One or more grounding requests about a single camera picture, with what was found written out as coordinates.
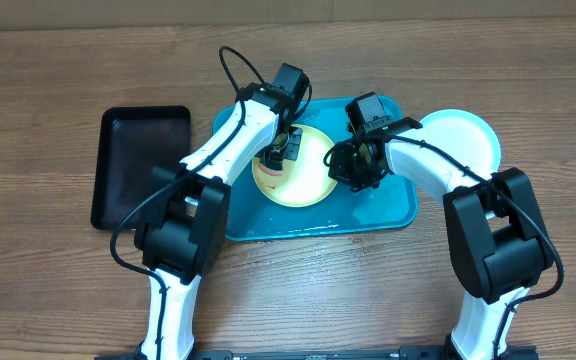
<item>tabletop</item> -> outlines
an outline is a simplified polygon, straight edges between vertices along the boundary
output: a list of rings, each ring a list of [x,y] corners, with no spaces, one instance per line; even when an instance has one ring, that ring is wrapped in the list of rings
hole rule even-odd
[[[509,342],[576,359],[576,18],[0,32],[0,359],[90,359],[143,340],[148,279],[119,267],[89,220],[101,115],[185,105],[197,148],[234,101],[221,45],[268,78],[282,62],[303,68],[315,99],[375,91],[416,118],[486,119],[501,168],[530,177],[566,269],[556,296],[520,307]],[[442,208],[417,192],[404,230],[227,244],[202,280],[197,347],[441,344],[463,288]],[[119,252],[140,262],[129,234]]]

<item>round plate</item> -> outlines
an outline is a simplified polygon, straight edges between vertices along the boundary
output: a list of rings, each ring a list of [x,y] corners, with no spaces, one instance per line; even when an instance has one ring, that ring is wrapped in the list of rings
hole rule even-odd
[[[296,161],[284,160],[281,175],[271,175],[259,167],[259,158],[252,163],[252,177],[264,195],[279,205],[304,207],[328,196],[337,181],[328,177],[323,158],[334,143],[323,132],[306,125],[303,129]]]

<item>teal tray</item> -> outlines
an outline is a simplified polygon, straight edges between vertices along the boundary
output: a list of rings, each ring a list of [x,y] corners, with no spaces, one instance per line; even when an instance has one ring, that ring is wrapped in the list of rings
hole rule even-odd
[[[397,103],[379,95],[386,113],[402,117]],[[312,126],[337,143],[350,137],[344,107],[353,98],[313,100],[297,124]],[[213,122],[213,133],[228,120],[233,107],[222,110]],[[233,241],[288,239],[407,226],[417,215],[417,196],[412,181],[390,175],[379,188],[358,193],[337,184],[324,200],[307,207],[290,208],[268,199],[252,177],[252,162],[232,186],[226,236]]]

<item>black container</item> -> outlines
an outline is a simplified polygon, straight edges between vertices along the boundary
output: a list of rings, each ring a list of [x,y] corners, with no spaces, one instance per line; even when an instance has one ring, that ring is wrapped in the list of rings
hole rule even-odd
[[[112,230],[152,191],[151,171],[176,172],[190,151],[190,112],[184,106],[116,107],[101,119],[90,222]],[[127,225],[134,229],[137,214]]]

